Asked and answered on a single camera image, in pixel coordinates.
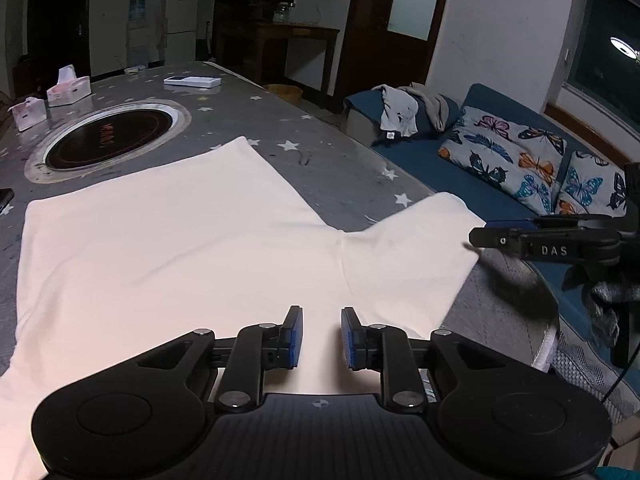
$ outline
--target white refrigerator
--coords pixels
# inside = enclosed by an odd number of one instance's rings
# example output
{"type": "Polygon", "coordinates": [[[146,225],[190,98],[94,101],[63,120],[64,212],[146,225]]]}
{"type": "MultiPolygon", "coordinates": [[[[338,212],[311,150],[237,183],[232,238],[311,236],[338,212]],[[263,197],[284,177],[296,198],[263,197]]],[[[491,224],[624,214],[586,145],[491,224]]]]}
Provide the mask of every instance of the white refrigerator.
{"type": "Polygon", "coordinates": [[[176,64],[196,59],[198,0],[164,0],[164,63],[176,64]]]}

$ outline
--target wastebasket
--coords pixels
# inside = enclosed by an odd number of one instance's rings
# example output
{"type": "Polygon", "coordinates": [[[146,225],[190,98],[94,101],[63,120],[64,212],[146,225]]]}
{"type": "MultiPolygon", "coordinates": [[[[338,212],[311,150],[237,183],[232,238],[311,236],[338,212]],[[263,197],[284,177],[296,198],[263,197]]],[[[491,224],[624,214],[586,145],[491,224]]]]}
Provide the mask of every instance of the wastebasket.
{"type": "Polygon", "coordinates": [[[292,85],[265,85],[264,88],[276,94],[280,99],[284,99],[294,106],[300,106],[302,88],[292,85]]]}

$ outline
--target smartphone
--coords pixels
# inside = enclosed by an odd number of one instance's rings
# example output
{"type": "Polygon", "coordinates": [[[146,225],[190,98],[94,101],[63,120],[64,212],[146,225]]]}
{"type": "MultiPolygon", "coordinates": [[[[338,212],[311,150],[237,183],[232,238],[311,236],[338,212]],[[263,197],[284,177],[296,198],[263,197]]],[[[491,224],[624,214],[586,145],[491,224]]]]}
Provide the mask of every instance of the smartphone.
{"type": "Polygon", "coordinates": [[[0,189],[0,213],[2,210],[9,205],[9,202],[14,198],[15,193],[14,190],[10,187],[5,189],[0,189]]]}

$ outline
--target black door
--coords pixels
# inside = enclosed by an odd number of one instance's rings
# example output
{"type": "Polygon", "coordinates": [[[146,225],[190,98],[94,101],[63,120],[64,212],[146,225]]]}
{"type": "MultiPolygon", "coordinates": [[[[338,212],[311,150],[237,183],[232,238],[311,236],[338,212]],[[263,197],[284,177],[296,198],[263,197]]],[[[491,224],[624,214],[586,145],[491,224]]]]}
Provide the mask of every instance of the black door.
{"type": "Polygon", "coordinates": [[[46,88],[69,64],[78,77],[91,75],[89,0],[29,0],[27,46],[41,67],[46,88]]]}

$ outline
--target crosshair logo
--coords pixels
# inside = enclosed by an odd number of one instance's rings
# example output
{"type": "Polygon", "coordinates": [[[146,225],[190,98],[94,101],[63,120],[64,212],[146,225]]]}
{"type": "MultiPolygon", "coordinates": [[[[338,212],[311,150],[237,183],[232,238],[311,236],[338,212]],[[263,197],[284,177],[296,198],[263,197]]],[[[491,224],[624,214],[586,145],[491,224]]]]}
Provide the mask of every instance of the crosshair logo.
{"type": "Polygon", "coordinates": [[[327,406],[329,406],[329,401],[326,399],[318,399],[318,400],[314,400],[312,404],[319,410],[322,410],[323,408],[326,408],[327,406]]]}

